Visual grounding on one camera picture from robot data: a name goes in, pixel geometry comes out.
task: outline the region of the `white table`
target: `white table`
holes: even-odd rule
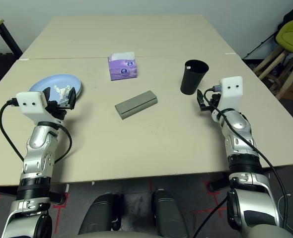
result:
[[[0,36],[3,38],[5,43],[8,45],[8,47],[11,49],[13,52],[14,56],[16,59],[19,59],[21,55],[23,54],[21,49],[18,47],[17,43],[7,30],[7,28],[4,25],[4,20],[0,19]]]
[[[226,45],[216,37],[214,41]],[[225,54],[227,50],[137,57],[138,77],[119,81],[110,81],[107,58],[19,60],[0,82],[0,108],[8,98],[49,75],[70,73],[82,81],[83,94],[66,115],[73,147],[55,165],[52,182],[225,171],[228,164],[219,125],[209,112],[200,112],[196,95],[184,95],[179,89],[184,62],[199,59],[210,67],[201,90],[216,85],[223,77],[243,77],[240,108],[252,125],[258,148],[274,166],[293,164],[293,118],[239,56]],[[157,95],[158,103],[122,120],[114,106],[147,90]],[[19,108],[10,107],[4,112],[3,122],[24,154],[32,121]],[[63,144],[58,155],[67,146],[65,137],[60,141]],[[18,184],[22,162],[1,132],[0,169],[0,185]]]
[[[54,17],[21,59],[229,54],[234,50],[201,15]]]

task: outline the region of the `tissue box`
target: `tissue box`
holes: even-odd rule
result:
[[[111,80],[137,77],[137,65],[133,52],[115,53],[108,57]]]

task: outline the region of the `gray rectangular block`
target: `gray rectangular block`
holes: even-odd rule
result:
[[[157,103],[156,95],[152,91],[147,91],[117,104],[116,110],[122,119],[132,116]]]

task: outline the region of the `cup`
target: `cup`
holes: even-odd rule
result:
[[[208,65],[203,61],[197,59],[186,61],[181,84],[181,92],[186,95],[194,94],[208,70]]]

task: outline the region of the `purple tissue box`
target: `purple tissue box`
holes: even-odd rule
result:
[[[108,57],[111,80],[137,77],[137,65],[135,60],[119,59],[110,61]]]

